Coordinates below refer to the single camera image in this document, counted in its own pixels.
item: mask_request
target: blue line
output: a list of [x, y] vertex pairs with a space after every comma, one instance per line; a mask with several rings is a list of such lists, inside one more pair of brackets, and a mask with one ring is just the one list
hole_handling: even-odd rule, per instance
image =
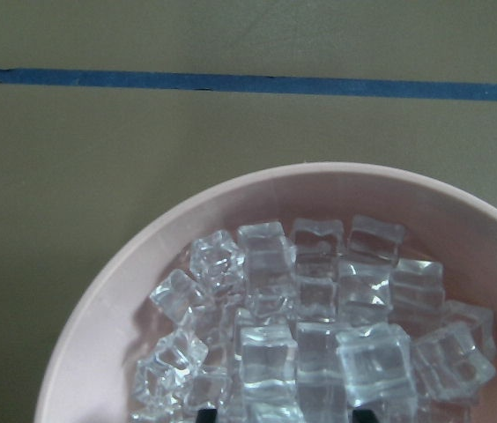
[[0, 83], [497, 101], [497, 84], [110, 70], [0, 70]]

